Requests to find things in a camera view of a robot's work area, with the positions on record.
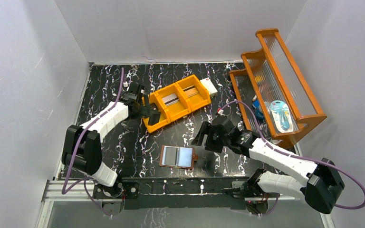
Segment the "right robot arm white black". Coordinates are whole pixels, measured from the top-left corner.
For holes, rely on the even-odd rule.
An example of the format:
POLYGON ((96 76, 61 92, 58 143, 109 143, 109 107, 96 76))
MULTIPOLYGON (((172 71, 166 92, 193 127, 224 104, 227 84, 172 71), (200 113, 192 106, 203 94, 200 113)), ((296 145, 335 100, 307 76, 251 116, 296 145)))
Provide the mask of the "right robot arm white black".
POLYGON ((227 147, 282 172, 276 174, 257 169, 241 186, 232 187, 229 194, 234 197, 278 193, 302 199, 314 210, 329 214, 345 188, 329 159, 320 162, 306 161, 303 157, 297 159, 296 154, 264 142, 258 133, 239 129, 224 115, 217 116, 211 123, 202 122, 191 144, 217 153, 227 147))

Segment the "grey credit card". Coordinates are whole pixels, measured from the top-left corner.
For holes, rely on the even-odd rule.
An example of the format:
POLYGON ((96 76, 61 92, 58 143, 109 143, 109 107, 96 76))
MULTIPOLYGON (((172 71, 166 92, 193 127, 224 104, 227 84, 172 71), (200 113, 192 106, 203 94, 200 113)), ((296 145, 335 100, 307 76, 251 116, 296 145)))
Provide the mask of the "grey credit card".
POLYGON ((160 112, 152 113, 152 114, 149 116, 148 125, 149 125, 149 126, 153 126, 153 125, 155 125, 155 124, 159 123, 159 121, 160 121, 160 116, 161 116, 161 113, 160 113, 160 112))

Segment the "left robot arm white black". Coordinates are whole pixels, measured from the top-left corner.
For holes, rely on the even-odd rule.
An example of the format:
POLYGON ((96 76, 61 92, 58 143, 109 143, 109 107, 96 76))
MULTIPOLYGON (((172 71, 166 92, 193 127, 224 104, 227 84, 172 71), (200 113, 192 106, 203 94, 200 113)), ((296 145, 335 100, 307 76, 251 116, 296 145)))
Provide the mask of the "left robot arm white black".
POLYGON ((103 163, 102 141, 120 122, 148 118, 150 126, 160 120, 158 108, 149 103, 149 95, 141 84, 132 84, 114 102, 88 122, 68 127, 61 162, 105 186, 112 198, 123 192, 118 174, 103 163))

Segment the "brown leather card holder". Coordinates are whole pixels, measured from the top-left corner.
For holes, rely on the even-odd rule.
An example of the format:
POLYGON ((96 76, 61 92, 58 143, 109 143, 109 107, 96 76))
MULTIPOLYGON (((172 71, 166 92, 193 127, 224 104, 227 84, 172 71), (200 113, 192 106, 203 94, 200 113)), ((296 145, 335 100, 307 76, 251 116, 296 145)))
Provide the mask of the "brown leather card holder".
POLYGON ((192 147, 163 145, 161 148, 161 153, 160 153, 159 166, 169 167, 169 168, 178 168, 178 169, 192 169, 194 167, 194 163, 197 160, 198 160, 198 155, 195 153, 195 150, 192 147), (178 148, 177 163, 174 166, 164 165, 164 155, 163 154, 165 152, 166 147, 178 148))

